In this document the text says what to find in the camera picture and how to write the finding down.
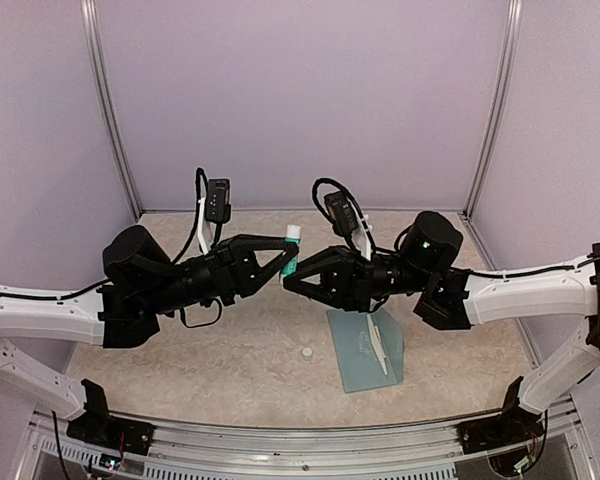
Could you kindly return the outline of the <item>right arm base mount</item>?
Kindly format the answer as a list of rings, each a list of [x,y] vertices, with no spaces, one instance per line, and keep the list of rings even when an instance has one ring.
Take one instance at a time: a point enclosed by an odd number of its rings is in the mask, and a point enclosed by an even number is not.
[[[546,427],[542,414],[530,413],[520,406],[519,390],[523,377],[512,382],[501,410],[492,416],[461,422],[457,432],[464,454],[493,450],[542,437]]]

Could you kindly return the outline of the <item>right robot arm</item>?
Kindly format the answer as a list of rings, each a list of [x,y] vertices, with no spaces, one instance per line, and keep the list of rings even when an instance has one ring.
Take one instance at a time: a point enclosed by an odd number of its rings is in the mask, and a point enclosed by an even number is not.
[[[600,243],[590,254],[527,270],[454,267],[463,242],[441,214],[424,211],[391,251],[365,255],[342,224],[348,244],[298,263],[286,290],[343,311],[368,313],[392,295],[418,295],[414,312],[438,331],[469,330],[492,321],[578,315],[576,332],[531,374],[508,388],[491,433],[515,442],[553,401],[600,366]]]

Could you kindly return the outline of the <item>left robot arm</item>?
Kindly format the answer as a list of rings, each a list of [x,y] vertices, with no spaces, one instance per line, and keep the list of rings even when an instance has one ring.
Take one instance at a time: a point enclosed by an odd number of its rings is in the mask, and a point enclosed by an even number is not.
[[[240,234],[207,253],[173,262],[149,231],[132,226],[103,252],[106,278],[78,291],[0,285],[0,384],[18,389],[101,445],[120,434],[104,390],[23,353],[14,338],[132,349],[160,330],[158,318],[189,306],[223,307],[256,294],[298,253],[282,237]]]

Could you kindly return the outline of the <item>white letter sheet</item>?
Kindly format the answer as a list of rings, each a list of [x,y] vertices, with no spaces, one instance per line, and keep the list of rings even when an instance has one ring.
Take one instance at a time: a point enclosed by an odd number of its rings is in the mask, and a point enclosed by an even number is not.
[[[366,315],[366,321],[372,350],[381,366],[383,374],[388,376],[387,356],[382,345],[378,326],[375,324],[371,314]]]

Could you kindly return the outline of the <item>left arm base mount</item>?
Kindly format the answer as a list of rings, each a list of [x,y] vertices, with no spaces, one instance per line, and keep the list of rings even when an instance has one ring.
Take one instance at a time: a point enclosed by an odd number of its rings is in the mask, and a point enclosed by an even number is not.
[[[84,443],[117,450],[120,454],[148,454],[155,426],[148,422],[117,417],[110,413],[104,389],[83,379],[84,412],[68,422],[67,436]]]

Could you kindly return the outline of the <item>white green glue stick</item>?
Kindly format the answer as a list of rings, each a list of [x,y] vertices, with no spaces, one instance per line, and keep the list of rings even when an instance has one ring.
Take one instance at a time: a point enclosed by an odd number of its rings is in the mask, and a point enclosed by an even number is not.
[[[286,228],[285,243],[293,245],[293,248],[290,250],[290,252],[293,253],[293,256],[282,268],[279,274],[280,281],[283,281],[284,278],[296,272],[300,252],[301,233],[302,229],[300,225],[289,224]]]

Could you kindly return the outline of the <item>teal blue envelope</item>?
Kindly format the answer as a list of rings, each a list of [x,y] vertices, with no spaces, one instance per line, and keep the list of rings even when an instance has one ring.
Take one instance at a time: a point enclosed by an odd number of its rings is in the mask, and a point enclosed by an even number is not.
[[[404,380],[404,335],[402,326],[381,308],[372,313],[387,356],[388,376],[372,350],[366,315],[329,310],[327,318],[338,367],[346,393],[357,393],[398,385]]]

